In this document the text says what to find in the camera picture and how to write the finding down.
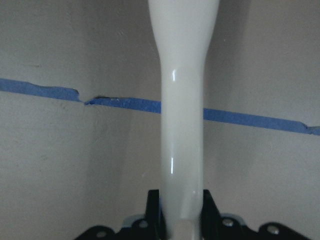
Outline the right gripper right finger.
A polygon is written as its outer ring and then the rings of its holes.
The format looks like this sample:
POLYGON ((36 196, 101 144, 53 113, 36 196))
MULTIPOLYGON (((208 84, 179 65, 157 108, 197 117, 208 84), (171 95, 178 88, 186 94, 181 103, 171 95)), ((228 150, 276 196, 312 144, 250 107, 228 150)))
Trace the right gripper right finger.
POLYGON ((208 189, 203 190, 200 233, 203 240, 219 240, 221 215, 208 189))

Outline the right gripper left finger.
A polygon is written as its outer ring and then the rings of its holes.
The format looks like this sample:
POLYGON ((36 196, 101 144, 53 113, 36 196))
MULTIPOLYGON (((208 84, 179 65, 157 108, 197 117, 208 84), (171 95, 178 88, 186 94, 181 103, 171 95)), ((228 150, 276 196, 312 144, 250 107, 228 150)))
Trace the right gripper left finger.
POLYGON ((160 191, 152 189, 148 191, 146 202, 147 230, 151 240, 166 240, 166 224, 162 212, 160 191))

